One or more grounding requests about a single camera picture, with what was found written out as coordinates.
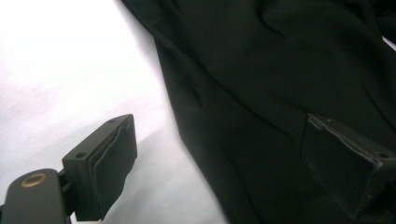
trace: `dark green fabric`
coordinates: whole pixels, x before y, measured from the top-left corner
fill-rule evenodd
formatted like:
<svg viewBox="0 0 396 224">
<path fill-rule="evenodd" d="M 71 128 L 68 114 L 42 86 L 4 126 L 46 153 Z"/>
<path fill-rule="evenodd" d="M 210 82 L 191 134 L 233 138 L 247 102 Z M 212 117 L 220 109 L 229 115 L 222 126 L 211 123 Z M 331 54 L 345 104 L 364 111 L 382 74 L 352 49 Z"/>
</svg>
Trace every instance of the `dark green fabric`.
<svg viewBox="0 0 396 224">
<path fill-rule="evenodd" d="M 301 162 L 303 128 L 319 114 L 396 149 L 393 1 L 122 1 L 231 223 L 355 223 Z"/>
</svg>

